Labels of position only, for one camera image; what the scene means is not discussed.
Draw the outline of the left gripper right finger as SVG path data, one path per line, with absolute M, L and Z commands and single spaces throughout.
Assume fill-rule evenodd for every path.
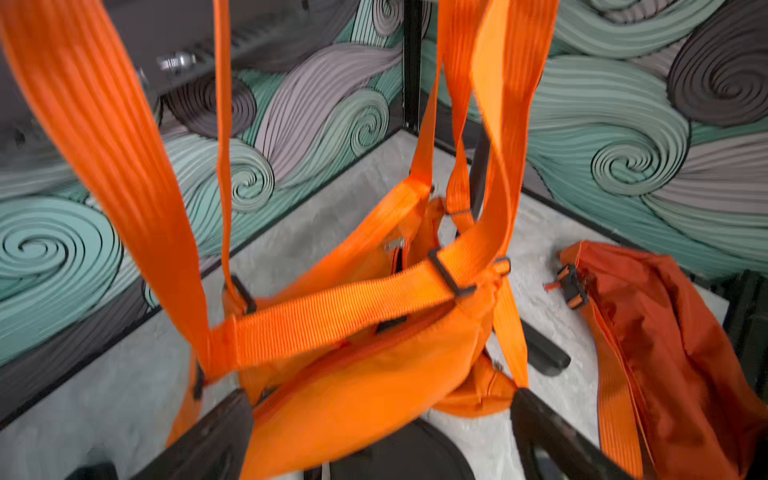
M 515 393 L 510 418 L 527 479 L 631 479 L 529 389 Z

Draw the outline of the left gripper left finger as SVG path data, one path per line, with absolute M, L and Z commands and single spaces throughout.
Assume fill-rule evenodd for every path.
M 134 477 L 237 480 L 252 430 L 249 399 L 237 389 Z

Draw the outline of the orange crossbody bag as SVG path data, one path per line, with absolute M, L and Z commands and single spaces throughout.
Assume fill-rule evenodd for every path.
M 263 375 L 275 362 L 302 362 L 252 408 L 244 478 L 300 471 L 362 449 L 436 407 L 466 379 L 480 326 L 459 304 L 491 298 L 496 266 L 508 261 L 530 109 L 558 12 L 554 1 L 485 2 L 470 60 L 471 100 L 491 142 L 481 217 L 399 273 L 344 279 L 386 241 L 412 246 L 425 230 L 437 108 L 430 102 L 408 177 L 284 294 L 217 327 L 207 318 L 176 176 L 108 15 L 78 22 L 75 51 L 60 69 L 11 63 L 34 116 L 96 197 L 205 377 Z
M 471 54 L 486 8 L 485 1 L 450 1 L 439 9 L 437 21 L 438 77 L 445 80 L 450 95 L 457 149 L 441 207 L 460 233 L 475 224 L 463 134 L 472 95 Z M 479 322 L 480 330 L 466 379 L 436 404 L 438 410 L 451 415 L 474 418 L 498 413 L 511 405 L 518 387 L 528 382 L 528 351 L 507 279 L 509 262 L 501 261 L 496 269 L 500 278 L 493 283 L 491 298 L 484 303 L 459 304 L 460 311 Z

